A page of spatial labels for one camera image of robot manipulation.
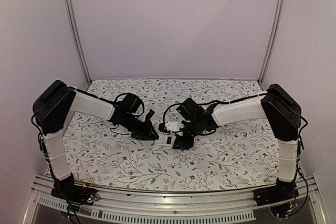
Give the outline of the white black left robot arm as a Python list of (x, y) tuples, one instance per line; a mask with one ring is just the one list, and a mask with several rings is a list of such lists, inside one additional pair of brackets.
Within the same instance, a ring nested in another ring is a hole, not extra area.
[(159, 139), (151, 118), (155, 112), (145, 111), (144, 102), (131, 92), (108, 100), (55, 80), (33, 103), (31, 123), (39, 133), (41, 150), (45, 152), (50, 172), (58, 182), (57, 190), (67, 200), (78, 195), (78, 188), (69, 179), (71, 170), (64, 146), (66, 134), (75, 114), (98, 118), (125, 128), (139, 141)]

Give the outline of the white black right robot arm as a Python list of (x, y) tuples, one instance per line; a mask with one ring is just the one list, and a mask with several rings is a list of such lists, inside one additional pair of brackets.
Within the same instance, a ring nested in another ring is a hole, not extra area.
[(246, 138), (261, 138), (259, 131), (266, 132), (278, 141), (278, 162), (275, 170), (278, 176), (271, 196), (276, 201), (291, 194), (297, 174), (300, 152), (303, 149), (300, 105), (278, 84), (272, 84), (265, 92), (232, 101), (211, 101), (198, 104), (188, 98), (175, 104), (182, 122), (167, 122), (159, 125), (162, 133), (175, 136), (173, 149), (189, 150), (195, 139), (209, 136), (221, 128), (224, 133), (230, 129), (243, 133), (238, 124), (257, 121)]

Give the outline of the white remote control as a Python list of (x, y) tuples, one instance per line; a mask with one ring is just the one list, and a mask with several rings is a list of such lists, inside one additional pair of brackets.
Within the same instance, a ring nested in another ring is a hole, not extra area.
[(159, 134), (159, 139), (154, 141), (154, 145), (172, 148), (176, 139), (175, 134)]

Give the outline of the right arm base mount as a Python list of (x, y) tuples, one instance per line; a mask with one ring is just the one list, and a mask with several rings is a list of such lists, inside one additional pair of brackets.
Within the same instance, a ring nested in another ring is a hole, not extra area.
[(296, 183), (277, 181), (276, 185), (253, 191), (257, 206), (269, 205), (299, 196)]

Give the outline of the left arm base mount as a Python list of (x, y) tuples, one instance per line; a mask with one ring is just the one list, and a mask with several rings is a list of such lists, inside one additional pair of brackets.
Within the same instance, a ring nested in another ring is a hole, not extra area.
[(89, 183), (75, 185), (65, 180), (54, 183), (51, 195), (76, 205), (93, 205), (100, 199), (97, 190), (91, 188)]

